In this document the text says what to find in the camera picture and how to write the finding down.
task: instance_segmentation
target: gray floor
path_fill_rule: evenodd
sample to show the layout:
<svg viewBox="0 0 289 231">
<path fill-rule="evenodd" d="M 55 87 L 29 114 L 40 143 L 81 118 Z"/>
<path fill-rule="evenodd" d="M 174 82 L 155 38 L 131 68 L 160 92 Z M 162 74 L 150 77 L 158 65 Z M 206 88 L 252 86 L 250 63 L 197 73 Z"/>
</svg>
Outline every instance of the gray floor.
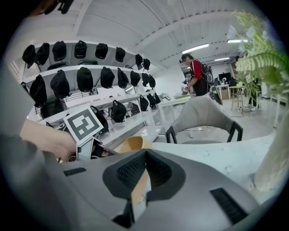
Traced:
<svg viewBox="0 0 289 231">
<path fill-rule="evenodd" d="M 245 98 L 245 105 L 248 102 L 248 98 Z M 236 122 L 243 127 L 243 138 L 242 140 L 249 140 L 257 137 L 262 137 L 271 134 L 275 131 L 273 128 L 276 102 L 272 102 L 268 99 L 259 98 L 260 107 L 257 111 L 251 112 L 249 109 L 244 109 L 243 115 L 237 110 L 237 104 L 231 111 L 231 100 L 224 100 L 224 105 L 220 106 L 220 109 L 231 116 Z M 183 105 L 174 107 L 175 118 L 181 113 Z M 282 115 L 284 114 L 285 106 L 280 107 L 279 122 L 281 121 Z M 182 131 L 177 134 L 178 143 L 183 143 L 189 140 L 216 140 L 220 142 L 226 142 L 228 139 L 228 133 L 219 128 L 202 126 L 200 128 L 192 129 L 192 138 L 190 137 L 190 131 Z M 235 133 L 233 140 L 237 140 L 237 133 Z M 158 137 L 155 142 L 166 143 L 164 136 Z"/>
</svg>

